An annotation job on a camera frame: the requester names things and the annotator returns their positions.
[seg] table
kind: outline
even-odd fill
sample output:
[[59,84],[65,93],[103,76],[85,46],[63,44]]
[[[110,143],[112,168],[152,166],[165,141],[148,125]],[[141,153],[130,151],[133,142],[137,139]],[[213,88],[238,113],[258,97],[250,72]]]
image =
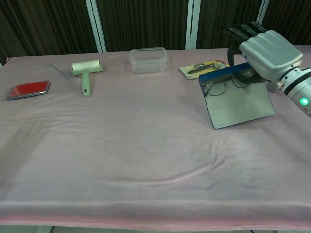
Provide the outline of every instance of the table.
[[[302,67],[310,66],[311,46]],[[282,93],[276,115],[213,130],[180,66],[226,49],[168,51],[135,74],[129,52],[13,58],[0,68],[0,224],[154,231],[311,229],[311,120]],[[99,59],[84,98],[71,64]],[[50,80],[48,94],[6,101]]]

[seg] green indicator light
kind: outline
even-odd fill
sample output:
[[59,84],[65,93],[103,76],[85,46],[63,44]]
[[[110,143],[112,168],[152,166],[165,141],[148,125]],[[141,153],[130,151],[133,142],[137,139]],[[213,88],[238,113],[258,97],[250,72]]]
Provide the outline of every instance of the green indicator light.
[[301,99],[300,99],[300,103],[301,103],[302,105],[307,105],[307,104],[309,103],[309,100],[308,100],[307,98],[301,98]]

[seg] plastic lid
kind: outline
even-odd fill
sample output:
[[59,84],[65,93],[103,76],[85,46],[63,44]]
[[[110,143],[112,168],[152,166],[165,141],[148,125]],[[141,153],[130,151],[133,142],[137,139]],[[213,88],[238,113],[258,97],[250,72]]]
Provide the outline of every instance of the plastic lid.
[[130,63],[132,64],[166,62],[167,60],[168,56],[163,47],[134,49],[130,53]]

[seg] robotic hand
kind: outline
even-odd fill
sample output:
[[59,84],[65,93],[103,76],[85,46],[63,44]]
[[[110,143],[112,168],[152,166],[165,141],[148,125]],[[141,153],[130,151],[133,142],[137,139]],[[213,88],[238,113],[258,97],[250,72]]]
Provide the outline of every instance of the robotic hand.
[[311,68],[300,68],[299,50],[279,33],[255,22],[226,28],[223,33],[240,43],[228,50],[230,66],[234,65],[235,54],[242,55],[265,80],[281,82],[282,92],[311,117]]

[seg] clear plastic container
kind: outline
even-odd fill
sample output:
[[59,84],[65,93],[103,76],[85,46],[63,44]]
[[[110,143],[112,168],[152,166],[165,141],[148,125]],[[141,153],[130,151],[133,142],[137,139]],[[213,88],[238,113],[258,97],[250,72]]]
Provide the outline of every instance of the clear plastic container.
[[164,71],[167,61],[168,56],[163,47],[134,49],[130,54],[130,63],[137,74]]

